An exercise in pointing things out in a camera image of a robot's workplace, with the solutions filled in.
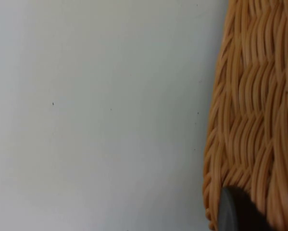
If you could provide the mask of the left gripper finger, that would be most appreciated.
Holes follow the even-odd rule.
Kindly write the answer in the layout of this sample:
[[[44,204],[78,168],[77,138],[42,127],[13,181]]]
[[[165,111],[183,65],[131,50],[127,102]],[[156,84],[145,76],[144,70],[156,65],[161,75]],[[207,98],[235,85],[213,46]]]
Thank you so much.
[[[245,190],[238,186],[226,186],[220,193],[218,230],[274,231],[275,228]]]

